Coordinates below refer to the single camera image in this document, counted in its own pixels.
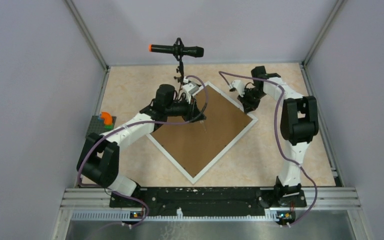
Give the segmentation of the silver screwdriver tool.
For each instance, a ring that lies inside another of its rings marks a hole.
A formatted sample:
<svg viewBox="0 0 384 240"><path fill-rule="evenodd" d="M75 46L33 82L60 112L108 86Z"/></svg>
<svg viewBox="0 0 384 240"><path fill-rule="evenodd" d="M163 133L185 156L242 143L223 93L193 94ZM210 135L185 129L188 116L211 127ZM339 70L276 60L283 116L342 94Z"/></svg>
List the silver screwdriver tool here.
<svg viewBox="0 0 384 240"><path fill-rule="evenodd" d="M201 123L201 125L202 125L202 127L203 127L204 132L207 133L208 130L207 130L207 127L206 127L206 125L205 125L205 122L204 122L203 120L201 120L200 123Z"/></svg>

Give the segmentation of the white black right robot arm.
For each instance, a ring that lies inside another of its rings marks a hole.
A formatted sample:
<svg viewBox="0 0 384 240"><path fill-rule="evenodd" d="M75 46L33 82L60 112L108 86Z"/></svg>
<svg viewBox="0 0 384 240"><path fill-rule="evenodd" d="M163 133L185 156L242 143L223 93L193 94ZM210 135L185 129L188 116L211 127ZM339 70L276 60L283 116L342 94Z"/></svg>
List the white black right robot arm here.
<svg viewBox="0 0 384 240"><path fill-rule="evenodd" d="M288 86L278 73L267 73L264 66L251 70L252 87L240 80L232 82L244 112L255 111L264 96L276 101L274 132L284 164L276 177L273 200L287 206L301 191L301 169L306 150L319 132L318 106L314 96L304 96Z"/></svg>

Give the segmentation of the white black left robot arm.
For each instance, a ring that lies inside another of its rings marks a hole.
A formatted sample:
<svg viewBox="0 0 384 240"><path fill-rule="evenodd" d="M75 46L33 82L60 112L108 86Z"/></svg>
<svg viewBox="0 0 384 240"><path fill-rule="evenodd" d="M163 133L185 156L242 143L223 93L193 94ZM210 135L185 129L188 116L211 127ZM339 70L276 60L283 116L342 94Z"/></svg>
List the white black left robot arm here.
<svg viewBox="0 0 384 240"><path fill-rule="evenodd" d="M136 206L141 198L137 191L140 186L119 172L120 152L167 124L168 117L182 117L183 124L205 120L204 111L198 108L194 97L200 89L205 89L205 85L190 82L176 93L173 85L161 84L150 104L131 120L104 133L90 133L76 166L78 176L120 193L127 206Z"/></svg>

